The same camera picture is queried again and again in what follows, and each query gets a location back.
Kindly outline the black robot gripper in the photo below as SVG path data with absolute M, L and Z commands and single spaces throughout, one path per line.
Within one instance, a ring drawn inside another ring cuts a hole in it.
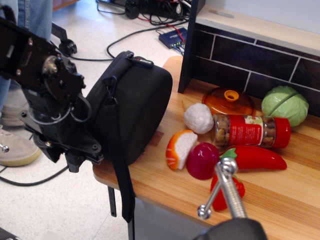
M 94 164 L 102 161 L 102 147 L 86 125 L 92 108 L 81 87 L 59 89 L 57 96 L 46 87 L 24 87 L 22 92 L 28 110 L 19 118 L 47 158 L 55 163 L 64 155 L 71 173 L 78 173 L 85 160 Z

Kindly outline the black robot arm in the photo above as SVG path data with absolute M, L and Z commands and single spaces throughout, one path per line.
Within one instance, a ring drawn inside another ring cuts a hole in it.
M 0 9 L 0 74 L 22 88 L 29 108 L 19 118 L 34 143 L 53 162 L 64 155 L 72 173 L 86 160 L 99 164 L 104 157 L 86 126 L 93 110 L 83 76 L 51 43 L 18 27 L 9 6 Z

